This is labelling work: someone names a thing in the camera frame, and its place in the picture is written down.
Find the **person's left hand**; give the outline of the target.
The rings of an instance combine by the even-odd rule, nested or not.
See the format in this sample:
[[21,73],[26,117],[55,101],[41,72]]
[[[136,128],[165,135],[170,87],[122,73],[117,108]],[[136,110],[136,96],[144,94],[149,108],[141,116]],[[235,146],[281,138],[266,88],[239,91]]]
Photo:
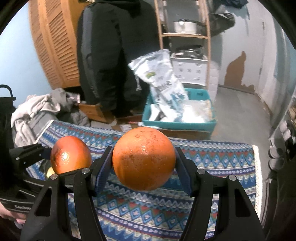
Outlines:
[[16,221],[19,225],[23,225],[27,218],[27,216],[24,213],[18,213],[18,212],[7,210],[1,203],[0,203],[0,216],[4,219]]

